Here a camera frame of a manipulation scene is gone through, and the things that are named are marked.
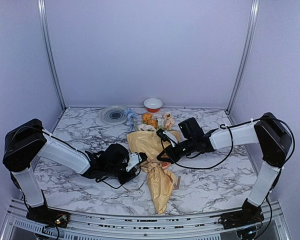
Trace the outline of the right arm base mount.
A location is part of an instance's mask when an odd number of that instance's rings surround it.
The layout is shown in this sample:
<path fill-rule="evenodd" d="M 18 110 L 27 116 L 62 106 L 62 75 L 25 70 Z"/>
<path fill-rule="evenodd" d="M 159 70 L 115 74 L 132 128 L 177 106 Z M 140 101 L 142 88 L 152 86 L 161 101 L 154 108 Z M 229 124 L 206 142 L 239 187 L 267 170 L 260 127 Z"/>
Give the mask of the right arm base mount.
<path fill-rule="evenodd" d="M 255 206 L 246 199 L 241 210 L 223 213 L 218 219 L 225 230 L 243 227 L 255 223 L 262 223 L 264 220 L 261 206 Z"/>

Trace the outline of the pink fake flower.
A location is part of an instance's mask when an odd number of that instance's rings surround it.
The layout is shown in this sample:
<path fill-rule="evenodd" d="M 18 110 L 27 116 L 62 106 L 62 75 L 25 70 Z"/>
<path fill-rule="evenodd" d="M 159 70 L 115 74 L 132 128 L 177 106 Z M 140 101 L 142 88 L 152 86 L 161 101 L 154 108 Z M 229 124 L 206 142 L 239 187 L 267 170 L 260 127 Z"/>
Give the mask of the pink fake flower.
<path fill-rule="evenodd" d="M 149 124 L 144 124 L 144 123 L 138 125 L 137 130 L 145 131 L 145 132 L 156 132 L 157 131 L 157 129 L 154 126 L 149 125 Z"/>
<path fill-rule="evenodd" d="M 164 130 L 171 131 L 174 124 L 175 124 L 174 117 L 172 116 L 172 114 L 170 112 L 166 112 L 164 114 L 164 127 L 163 127 Z"/>

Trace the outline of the orange fake flower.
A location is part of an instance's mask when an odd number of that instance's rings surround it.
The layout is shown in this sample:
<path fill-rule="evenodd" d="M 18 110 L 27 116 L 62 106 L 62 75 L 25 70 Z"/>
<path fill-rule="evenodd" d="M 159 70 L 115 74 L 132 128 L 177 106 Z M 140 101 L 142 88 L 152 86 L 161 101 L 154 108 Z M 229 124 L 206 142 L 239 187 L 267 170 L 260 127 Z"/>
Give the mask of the orange fake flower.
<path fill-rule="evenodd" d="M 155 129 L 158 128 L 158 121 L 155 118 L 153 118 L 153 115 L 150 113 L 144 113 L 142 115 L 142 123 L 146 125 L 150 125 Z"/>

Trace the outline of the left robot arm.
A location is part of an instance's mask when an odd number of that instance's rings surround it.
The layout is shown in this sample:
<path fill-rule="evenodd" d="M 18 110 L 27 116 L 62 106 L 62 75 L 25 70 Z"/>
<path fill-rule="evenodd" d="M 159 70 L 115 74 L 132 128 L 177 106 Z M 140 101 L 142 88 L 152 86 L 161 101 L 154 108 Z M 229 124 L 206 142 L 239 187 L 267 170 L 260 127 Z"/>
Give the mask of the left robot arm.
<path fill-rule="evenodd" d="M 35 178 L 32 161 L 44 158 L 71 169 L 84 178 L 104 182 L 115 178 L 119 186 L 134 179 L 147 160 L 144 152 L 130 153 L 123 145 L 113 143 L 96 153 L 81 151 L 46 131 L 34 118 L 8 132 L 4 139 L 3 164 L 12 174 L 34 215 L 43 223 L 53 219 L 45 195 Z"/>

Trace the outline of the orange wrapping paper sheet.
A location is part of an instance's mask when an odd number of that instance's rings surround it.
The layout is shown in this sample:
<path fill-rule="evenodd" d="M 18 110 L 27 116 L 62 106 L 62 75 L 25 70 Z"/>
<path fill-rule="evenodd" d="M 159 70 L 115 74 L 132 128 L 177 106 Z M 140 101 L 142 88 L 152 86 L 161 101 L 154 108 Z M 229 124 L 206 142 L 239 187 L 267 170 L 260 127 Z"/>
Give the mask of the orange wrapping paper sheet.
<path fill-rule="evenodd" d="M 147 185 L 156 213 L 164 214 L 178 178 L 168 170 L 171 164 L 158 161 L 157 156 L 170 143 L 162 143 L 154 131 L 135 131 L 126 137 L 131 152 L 147 155 L 147 160 L 141 164 L 141 169 L 147 173 Z"/>

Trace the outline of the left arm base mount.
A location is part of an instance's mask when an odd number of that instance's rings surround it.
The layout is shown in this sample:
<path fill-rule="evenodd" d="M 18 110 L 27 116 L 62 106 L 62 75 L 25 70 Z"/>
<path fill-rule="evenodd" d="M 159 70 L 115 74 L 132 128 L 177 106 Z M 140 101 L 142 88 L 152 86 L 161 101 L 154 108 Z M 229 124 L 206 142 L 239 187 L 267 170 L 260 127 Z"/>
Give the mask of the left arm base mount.
<path fill-rule="evenodd" d="M 27 208 L 26 218 L 35 222 L 50 224 L 59 228 L 66 228 L 70 219 L 70 214 L 66 211 L 49 208 L 47 203 L 38 207 L 31 207 L 25 204 Z"/>

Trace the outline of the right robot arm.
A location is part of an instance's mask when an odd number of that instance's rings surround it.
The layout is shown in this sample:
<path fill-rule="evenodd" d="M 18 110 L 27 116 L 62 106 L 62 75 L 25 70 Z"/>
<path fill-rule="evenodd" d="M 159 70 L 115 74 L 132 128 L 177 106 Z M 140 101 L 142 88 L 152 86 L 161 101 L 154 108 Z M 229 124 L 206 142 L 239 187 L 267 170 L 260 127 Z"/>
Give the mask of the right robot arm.
<path fill-rule="evenodd" d="M 236 146 L 260 147 L 262 165 L 244 208 L 237 214 L 237 219 L 242 224 L 250 223 L 257 216 L 256 208 L 262 205 L 275 187 L 285 164 L 295 151 L 296 140 L 290 126 L 271 112 L 237 125 L 222 124 L 208 132 L 204 132 L 193 117 L 182 121 L 178 126 L 184 141 L 178 141 L 166 130 L 157 130 L 160 142 L 170 143 L 157 156 L 159 161 L 178 164 L 181 158 L 193 159 L 225 148 L 233 151 Z"/>

